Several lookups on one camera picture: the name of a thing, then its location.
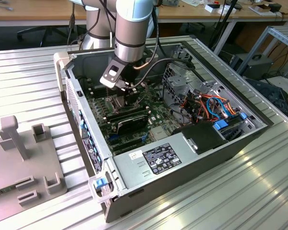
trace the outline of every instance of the circuit board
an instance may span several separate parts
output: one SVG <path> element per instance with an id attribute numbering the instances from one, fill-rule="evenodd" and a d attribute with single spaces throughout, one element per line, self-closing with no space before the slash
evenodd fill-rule
<path id="1" fill-rule="evenodd" d="M 92 109 L 94 117 L 100 127 L 104 138 L 114 155 L 130 151 L 158 139 L 170 136 L 172 131 L 182 126 L 170 110 L 164 105 L 159 97 L 160 92 L 156 88 L 147 86 L 138 94 L 136 102 L 132 106 L 115 106 L 116 95 L 109 95 L 101 98 L 87 96 L 87 101 Z M 134 132 L 117 135 L 115 125 L 117 122 L 107 122 L 105 117 L 119 115 L 122 112 L 135 111 L 136 109 L 147 108 L 143 111 L 135 112 L 127 116 L 148 115 L 148 123 Z"/>

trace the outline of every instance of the warning label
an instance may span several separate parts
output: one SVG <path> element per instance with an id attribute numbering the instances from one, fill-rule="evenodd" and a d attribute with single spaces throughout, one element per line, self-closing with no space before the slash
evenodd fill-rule
<path id="1" fill-rule="evenodd" d="M 180 159 L 169 143 L 143 152 L 143 156 L 156 175 L 181 164 Z"/>

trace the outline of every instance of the workbench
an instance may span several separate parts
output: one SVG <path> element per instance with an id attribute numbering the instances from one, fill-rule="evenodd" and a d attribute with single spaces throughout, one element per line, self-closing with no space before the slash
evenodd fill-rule
<path id="1" fill-rule="evenodd" d="M 13 11 L 0 9 L 0 26 L 40 26 L 68 25 L 72 12 L 72 3 L 68 0 L 12 0 L 9 4 Z M 231 14 L 222 37 L 214 53 L 219 54 L 237 22 L 279 22 L 288 25 L 288 15 L 284 17 L 260 16 L 242 4 L 242 10 Z M 159 23 L 206 23 L 218 22 L 219 13 L 210 13 L 203 5 L 191 6 L 180 2 L 178 7 L 160 6 Z M 83 6 L 75 5 L 76 24 L 86 24 L 86 13 Z"/>
<path id="2" fill-rule="evenodd" d="M 233 159 L 142 208 L 105 223 L 65 114 L 53 64 L 58 46 L 0 51 L 0 116 L 16 115 L 19 131 L 50 126 L 68 192 L 0 222 L 0 229 L 279 229 L 288 227 L 288 118 L 199 40 L 186 41 L 274 123 Z M 147 44 L 154 44 L 148 39 Z M 211 75 L 195 62 L 197 72 Z"/>

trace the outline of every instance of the blue latch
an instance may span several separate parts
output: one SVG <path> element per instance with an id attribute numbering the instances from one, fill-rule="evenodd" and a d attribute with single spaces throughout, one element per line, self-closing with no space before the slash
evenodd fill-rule
<path id="1" fill-rule="evenodd" d="M 96 189 L 106 186 L 107 184 L 108 184 L 108 180 L 105 177 L 94 180 L 94 186 Z"/>
<path id="2" fill-rule="evenodd" d="M 80 121 L 80 128 L 84 128 L 84 120 Z"/>
<path id="3" fill-rule="evenodd" d="M 243 120 L 245 120 L 248 117 L 245 113 L 240 113 L 240 116 L 242 117 Z"/>
<path id="4" fill-rule="evenodd" d="M 214 126 L 217 130 L 220 130 L 220 129 L 228 126 L 228 124 L 227 124 L 226 121 L 224 121 L 224 120 L 219 120 L 219 121 L 216 121 L 213 126 Z"/>

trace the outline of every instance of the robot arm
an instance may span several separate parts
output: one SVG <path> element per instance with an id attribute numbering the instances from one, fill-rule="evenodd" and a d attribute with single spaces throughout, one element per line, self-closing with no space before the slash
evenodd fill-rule
<path id="1" fill-rule="evenodd" d="M 89 33 L 84 39 L 84 49 L 111 47 L 112 35 L 115 34 L 115 58 L 106 68 L 100 82 L 108 88 L 117 87 L 125 91 L 142 68 L 134 66 L 143 57 L 153 0 L 71 1 L 84 5 L 87 10 Z M 110 18 L 112 13 L 116 13 L 116 21 Z"/>
<path id="2" fill-rule="evenodd" d="M 143 57 L 153 1 L 117 0 L 116 10 L 116 58 L 110 62 L 100 82 L 109 88 L 118 87 L 125 91 L 129 85 L 126 79 L 134 80 L 138 70 L 133 67 Z"/>

